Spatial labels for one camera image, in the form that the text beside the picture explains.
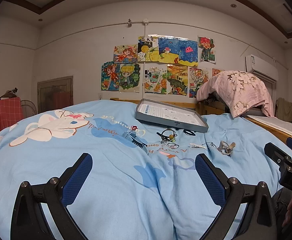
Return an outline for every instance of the metal bolt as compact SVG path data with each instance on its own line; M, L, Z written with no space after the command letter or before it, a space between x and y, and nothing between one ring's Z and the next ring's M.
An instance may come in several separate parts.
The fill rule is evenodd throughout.
M49 182L50 182L51 184L56 184L56 183L58 182L58 178L57 178L57 177L53 177L53 178L51 178L51 179L49 180Z
M24 181L24 182L21 183L21 187L26 187L26 186L28 186L28 182L27 181Z
M259 183L259 185L261 185L261 187L266 187L266 186L267 186L266 182L264 182L264 181L261 181L261 182Z
M235 177L231 177L231 178L229 178L229 181L230 181L230 183L232 183L232 184L237 184L237 183L238 183L238 179L235 178Z

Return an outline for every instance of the blue blanket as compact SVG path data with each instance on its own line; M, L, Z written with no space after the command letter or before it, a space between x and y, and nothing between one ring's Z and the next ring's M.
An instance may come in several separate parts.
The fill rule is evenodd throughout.
M278 166L264 155L272 142L292 157L275 136L229 114L203 116L209 130L189 136L177 130L178 149L160 143L164 128L137 121L136 105L100 100L24 119L0 132L0 236L10 239L10 223L21 182L59 177L84 152L93 168L75 202L68 206L88 239L199 239L220 207L198 176L194 160L205 153L228 177L242 183L265 181L271 195L279 188ZM121 137L132 125L148 154ZM189 143L235 142L232 156L217 149L192 149ZM43 206L56 239L62 239ZM234 235L244 206L227 239Z

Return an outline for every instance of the small wooden cabinet door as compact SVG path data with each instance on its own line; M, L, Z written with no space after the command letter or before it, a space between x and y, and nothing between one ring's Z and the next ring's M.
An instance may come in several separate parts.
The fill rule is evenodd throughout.
M73 105L73 76L41 81L37 84L38 113Z

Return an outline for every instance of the poster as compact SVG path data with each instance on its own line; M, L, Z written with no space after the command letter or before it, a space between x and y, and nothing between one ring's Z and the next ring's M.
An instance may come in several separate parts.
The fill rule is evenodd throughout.
M120 64L119 92L139 93L139 64Z
M185 66L198 66L197 41L178 40L179 64Z
M115 63L137 63L137 44L115 46L113 61Z
M199 68L189 69L189 97L195 98L197 90L208 81L208 70Z
M145 66L145 93L165 95L167 90L167 66Z
M158 61L158 37L141 36L138 37L138 61Z
M119 69L120 64L113 61L101 66L101 90L119 91Z
M218 73L220 73L222 71L224 71L224 70L213 68L212 69L212 77L216 76Z
M159 37L158 38L159 58L162 63L174 64L178 63L179 47L178 38L175 37Z
M188 67L167 65L167 86L169 95L187 95Z
M198 37L198 47L202 49L201 60L215 63L214 40L206 37Z

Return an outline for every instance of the yellow hair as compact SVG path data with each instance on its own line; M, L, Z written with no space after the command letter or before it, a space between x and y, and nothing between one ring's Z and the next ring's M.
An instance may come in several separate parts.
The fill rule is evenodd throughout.
M135 66L134 65L129 65L129 64L125 64L121 67L120 72L121 73L133 73L135 70Z

